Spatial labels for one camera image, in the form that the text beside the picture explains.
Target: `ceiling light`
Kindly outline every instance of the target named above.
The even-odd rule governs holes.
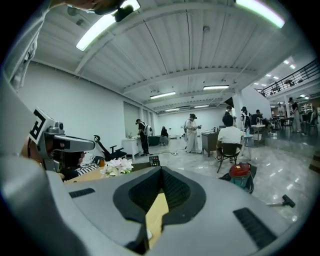
[[[203,87],[204,90],[228,89],[229,85],[212,85]]]
[[[209,105],[195,106],[194,108],[205,108],[205,107],[209,107]]]
[[[179,109],[180,109],[180,108],[167,109],[167,110],[165,110],[165,112],[176,111],[176,110],[179,110]]]
[[[157,98],[161,98],[161,97],[165,97],[165,96],[170,96],[170,95],[175,95],[176,92],[168,92],[168,93],[163,93],[163,94],[159,94],[159,95],[155,95],[155,96],[151,96],[150,99],[157,99]]]
[[[127,5],[132,5],[134,11],[140,8],[137,0],[127,0],[121,5],[121,7],[124,8]],[[111,24],[116,22],[115,17],[112,16],[113,13],[102,16],[95,24],[93,24],[75,47],[77,47],[80,51],[84,51],[95,38],[97,38]]]
[[[280,16],[258,1],[236,0],[236,3],[262,15],[279,28],[282,28],[285,24],[285,21]]]

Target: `chair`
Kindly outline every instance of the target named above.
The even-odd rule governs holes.
[[[121,150],[124,149],[123,147],[122,147],[122,148],[119,148],[119,149],[117,149],[117,150],[114,150],[114,148],[115,148],[117,145],[110,147],[110,149],[112,149],[112,153],[110,153],[110,152],[104,147],[104,145],[102,145],[102,143],[100,142],[100,136],[98,136],[98,135],[94,135],[94,141],[95,141],[96,143],[98,143],[99,146],[102,148],[102,150],[103,150],[102,153],[104,154],[104,159],[105,159],[106,161],[110,161],[110,160],[112,160],[112,159],[123,158],[123,157],[125,157],[125,156],[127,155],[126,152],[121,151]]]
[[[222,162],[225,159],[233,159],[234,163],[237,164],[237,157],[241,152],[241,148],[242,148],[242,145],[238,144],[238,143],[222,143],[221,162],[220,162],[219,169],[216,173],[219,172],[219,170],[222,166]]]
[[[292,123],[293,123],[293,120],[294,118],[293,117],[289,117],[287,119],[284,119],[285,122],[283,123],[283,127],[284,127],[284,130],[286,130],[287,127],[290,128],[290,132],[291,132],[291,127],[292,127]]]

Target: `white pants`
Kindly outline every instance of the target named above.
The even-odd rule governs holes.
[[[186,152],[188,153],[199,153],[199,147],[198,147],[198,138],[197,134],[195,132],[188,135],[188,140],[186,143]]]
[[[301,132],[300,113],[298,111],[293,114],[292,129],[294,132]]]

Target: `office chair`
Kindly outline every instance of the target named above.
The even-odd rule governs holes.
[[[99,146],[102,148],[102,150],[103,150],[102,153],[104,154],[104,159],[105,159],[106,161],[110,161],[110,160],[112,160],[112,159],[123,158],[123,157],[125,157],[125,156],[127,155],[126,152],[121,151],[121,150],[124,149],[123,147],[121,147],[121,148],[119,148],[119,149],[117,149],[117,150],[114,150],[117,145],[114,145],[114,146],[111,146],[111,147],[110,147],[110,149],[112,149],[112,153],[110,153],[110,152],[104,147],[104,145],[102,145],[102,143],[100,142],[100,136],[98,136],[98,135],[94,135],[94,141],[95,141],[96,143],[98,143]]]

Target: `metal railing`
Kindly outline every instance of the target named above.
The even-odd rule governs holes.
[[[274,82],[273,84],[259,92],[263,96],[268,97],[293,86],[296,86],[297,84],[301,84],[303,81],[308,80],[317,74],[320,74],[320,65],[319,60],[316,58],[296,72],[286,76],[285,78],[282,78],[279,81]]]

